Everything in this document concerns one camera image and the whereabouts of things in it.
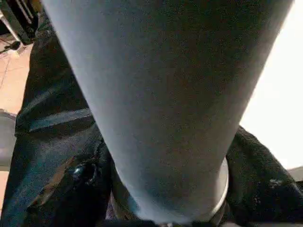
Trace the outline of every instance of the dark fabric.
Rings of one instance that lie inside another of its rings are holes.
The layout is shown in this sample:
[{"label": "dark fabric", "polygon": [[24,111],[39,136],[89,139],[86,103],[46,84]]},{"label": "dark fabric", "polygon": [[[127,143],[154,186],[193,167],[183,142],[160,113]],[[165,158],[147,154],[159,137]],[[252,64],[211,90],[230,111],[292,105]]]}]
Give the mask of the dark fabric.
[{"label": "dark fabric", "polygon": [[45,15],[40,25],[30,56],[22,109],[17,116],[17,142],[1,226],[21,226],[26,208],[67,159],[94,154],[104,146]]},{"label": "dark fabric", "polygon": [[[21,226],[27,207],[59,166],[75,155],[94,156],[106,149],[45,14],[36,36],[1,216],[1,226],[6,227]],[[303,196],[296,183],[243,128],[227,159],[230,214],[226,221],[231,217],[241,224],[302,220]]]},{"label": "dark fabric", "polygon": [[227,154],[227,201],[239,224],[303,222],[303,193],[256,137],[240,127]]},{"label": "dark fabric", "polygon": [[106,215],[110,160],[106,149],[69,159],[27,208],[22,227],[94,227]]}]

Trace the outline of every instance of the gray tube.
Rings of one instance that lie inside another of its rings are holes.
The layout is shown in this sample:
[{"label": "gray tube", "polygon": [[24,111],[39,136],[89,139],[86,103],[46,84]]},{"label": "gray tube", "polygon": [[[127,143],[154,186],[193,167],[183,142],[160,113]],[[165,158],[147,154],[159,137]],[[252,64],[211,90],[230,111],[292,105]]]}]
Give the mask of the gray tube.
[{"label": "gray tube", "polygon": [[16,116],[0,109],[0,171],[9,171],[16,143]]},{"label": "gray tube", "polygon": [[132,212],[158,223],[209,219],[292,1],[43,2]]}]

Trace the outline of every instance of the bright light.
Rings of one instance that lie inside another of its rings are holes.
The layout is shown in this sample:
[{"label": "bright light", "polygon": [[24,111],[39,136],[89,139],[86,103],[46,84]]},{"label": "bright light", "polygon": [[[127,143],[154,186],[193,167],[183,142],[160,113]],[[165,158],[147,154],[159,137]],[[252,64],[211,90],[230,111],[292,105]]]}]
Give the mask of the bright light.
[{"label": "bright light", "polygon": [[303,0],[284,22],[241,125],[285,168],[303,166]]}]

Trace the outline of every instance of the tiled floor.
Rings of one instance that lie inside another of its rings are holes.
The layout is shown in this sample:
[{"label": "tiled floor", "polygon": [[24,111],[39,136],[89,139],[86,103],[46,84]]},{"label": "tiled floor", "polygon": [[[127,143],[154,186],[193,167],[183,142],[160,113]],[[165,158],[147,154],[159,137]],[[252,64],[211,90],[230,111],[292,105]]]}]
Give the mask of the tiled floor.
[{"label": "tiled floor", "polygon": [[[7,44],[0,42],[0,51],[5,45]],[[19,56],[11,53],[0,54],[0,109],[13,114],[19,112],[29,70],[31,49],[32,45],[27,46]],[[8,172],[0,171],[0,209],[7,177]]]}]

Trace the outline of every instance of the metal base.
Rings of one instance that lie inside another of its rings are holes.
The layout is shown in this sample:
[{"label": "metal base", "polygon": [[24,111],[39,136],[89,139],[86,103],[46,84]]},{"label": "metal base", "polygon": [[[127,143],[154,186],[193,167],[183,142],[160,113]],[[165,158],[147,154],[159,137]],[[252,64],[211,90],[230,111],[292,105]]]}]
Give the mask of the metal base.
[{"label": "metal base", "polygon": [[[132,210],[132,204],[130,201],[134,202],[135,199],[129,194],[128,190],[121,183],[119,176],[116,172],[115,167],[113,167],[113,194],[111,196],[111,202],[118,219],[124,220],[138,220],[140,217]],[[229,183],[229,173],[228,164],[226,158],[224,158],[221,169],[218,174],[218,179],[216,181],[216,193],[214,198],[217,204],[207,213],[201,214],[199,217],[194,217],[191,221],[211,221],[215,214],[220,210],[224,204]]]}]

